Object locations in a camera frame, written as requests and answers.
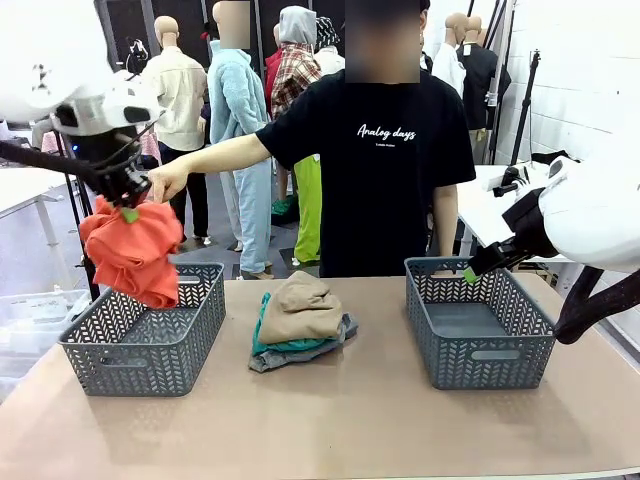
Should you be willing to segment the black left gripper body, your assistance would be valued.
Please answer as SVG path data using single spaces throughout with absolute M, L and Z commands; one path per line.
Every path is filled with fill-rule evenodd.
M 150 189 L 149 180 L 137 169 L 140 156 L 136 128 L 74 137 L 74 158 L 86 167 L 80 178 L 114 206 L 137 206 Z

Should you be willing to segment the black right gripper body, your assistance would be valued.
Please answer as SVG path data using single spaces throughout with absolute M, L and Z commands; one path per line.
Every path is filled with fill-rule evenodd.
M 517 238 L 527 248 L 530 258 L 552 258 L 558 255 L 544 227 L 544 217 L 539 206 L 542 192 L 543 188 L 529 191 L 502 214 L 513 233 L 511 238 Z

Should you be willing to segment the person's right hand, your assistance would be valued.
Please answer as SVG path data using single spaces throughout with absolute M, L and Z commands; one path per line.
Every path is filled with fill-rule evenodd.
M 188 175 L 189 168 L 178 160 L 151 170 L 148 178 L 152 200 L 159 204 L 169 202 L 184 189 Z

